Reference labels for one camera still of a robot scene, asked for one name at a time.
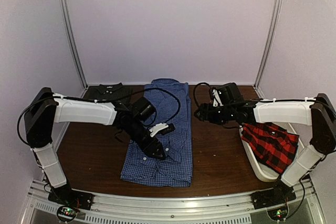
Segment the blue plaid long sleeve shirt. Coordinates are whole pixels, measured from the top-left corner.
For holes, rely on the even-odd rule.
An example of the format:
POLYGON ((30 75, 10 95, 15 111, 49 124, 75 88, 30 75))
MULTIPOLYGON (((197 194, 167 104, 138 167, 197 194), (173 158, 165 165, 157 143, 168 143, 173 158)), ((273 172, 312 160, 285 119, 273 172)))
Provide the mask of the blue plaid long sleeve shirt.
POLYGON ((154 187, 189 187, 193 176, 191 99, 188 83, 156 79, 145 85, 144 97, 156 108, 156 115, 145 121, 153 126, 173 124, 174 131, 158 133, 166 158, 147 157, 135 142, 130 142, 121 180, 154 187))

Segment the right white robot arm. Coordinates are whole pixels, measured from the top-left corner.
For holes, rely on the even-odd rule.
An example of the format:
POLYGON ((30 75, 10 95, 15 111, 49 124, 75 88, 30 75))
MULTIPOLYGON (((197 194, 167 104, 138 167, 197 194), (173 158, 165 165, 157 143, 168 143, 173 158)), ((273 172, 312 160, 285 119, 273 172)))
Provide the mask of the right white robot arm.
POLYGON ((269 192, 274 204, 287 198, 290 187, 335 152, 335 109, 324 93, 304 99, 245 100, 233 82, 210 88, 209 93, 211 103, 196 105, 194 115, 200 121, 218 125, 235 121, 239 125, 289 123, 311 127, 309 145, 280 174, 278 185, 269 192))

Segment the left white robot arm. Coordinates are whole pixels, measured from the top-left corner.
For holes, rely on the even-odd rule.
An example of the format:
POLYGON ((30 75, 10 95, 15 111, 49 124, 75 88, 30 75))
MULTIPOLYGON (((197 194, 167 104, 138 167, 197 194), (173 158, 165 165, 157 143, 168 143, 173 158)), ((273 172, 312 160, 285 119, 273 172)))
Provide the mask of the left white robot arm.
POLYGON ((154 107, 145 98, 135 104, 125 105, 119 100, 85 100, 53 93, 51 88, 42 88, 32 103, 23 111, 26 142, 37 157, 54 194, 64 205, 71 205, 75 192, 66 185, 68 179, 52 144, 53 127, 57 123, 94 123, 113 126, 126 132, 140 150, 149 158, 166 158, 162 143, 156 138, 159 131, 168 128, 160 123, 151 129, 143 121, 154 112, 154 107))

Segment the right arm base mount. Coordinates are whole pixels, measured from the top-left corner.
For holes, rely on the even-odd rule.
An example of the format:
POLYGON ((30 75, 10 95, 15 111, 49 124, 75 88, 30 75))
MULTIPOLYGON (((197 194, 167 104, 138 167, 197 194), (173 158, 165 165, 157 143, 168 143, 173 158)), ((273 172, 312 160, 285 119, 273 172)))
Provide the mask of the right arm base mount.
POLYGON ((251 194, 254 209, 266 208, 268 217, 273 221, 283 221, 289 215, 289 201, 296 199, 292 189, 289 191, 279 187, 256 191, 251 194))

